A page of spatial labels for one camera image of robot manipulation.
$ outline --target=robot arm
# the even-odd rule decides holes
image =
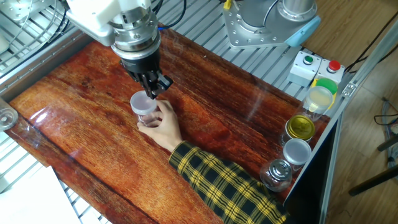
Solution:
[[[160,32],[150,0],[67,0],[68,18],[83,32],[111,46],[121,65],[154,99],[173,81],[160,70]]]

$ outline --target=yellow plaid shirt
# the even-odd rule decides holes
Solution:
[[[294,222],[265,186],[234,162],[186,141],[169,162],[225,224]]]

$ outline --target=emergency stop button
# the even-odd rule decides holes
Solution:
[[[338,61],[333,60],[329,62],[328,71],[331,73],[337,72],[341,68],[341,65]]]

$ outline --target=gold lid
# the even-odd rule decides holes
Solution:
[[[310,118],[304,115],[295,115],[287,122],[286,131],[290,137],[306,141],[315,134],[315,126]]]

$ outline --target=red wooden surface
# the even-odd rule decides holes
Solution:
[[[158,99],[171,102],[183,138],[259,178],[300,102],[172,30],[160,48],[175,83]],[[113,223],[221,223],[137,131],[129,99],[139,90],[112,50],[93,42],[11,102],[20,118],[7,133]]]

